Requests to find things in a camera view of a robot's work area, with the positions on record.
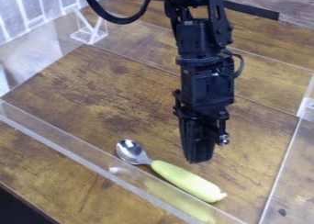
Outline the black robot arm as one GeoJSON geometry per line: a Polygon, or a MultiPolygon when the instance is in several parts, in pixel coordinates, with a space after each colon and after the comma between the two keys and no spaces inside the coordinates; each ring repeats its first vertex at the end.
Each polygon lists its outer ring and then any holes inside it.
{"type": "Polygon", "coordinates": [[[176,41],[181,87],[172,92],[184,156],[190,163],[212,158],[214,146],[229,143],[225,130],[233,103],[233,81],[243,65],[226,50],[232,27],[222,0],[154,0],[164,3],[176,41]]]}

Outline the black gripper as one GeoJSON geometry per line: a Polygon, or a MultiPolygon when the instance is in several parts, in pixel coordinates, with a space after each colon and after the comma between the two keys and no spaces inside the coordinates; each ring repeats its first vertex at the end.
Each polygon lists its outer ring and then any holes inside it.
{"type": "Polygon", "coordinates": [[[226,56],[205,63],[185,63],[180,66],[180,77],[181,89],[172,92],[173,113],[180,118],[184,156],[189,163],[198,163],[212,158],[216,127],[217,145],[229,144],[225,120],[229,118],[226,106],[233,103],[233,59],[226,56]]]}

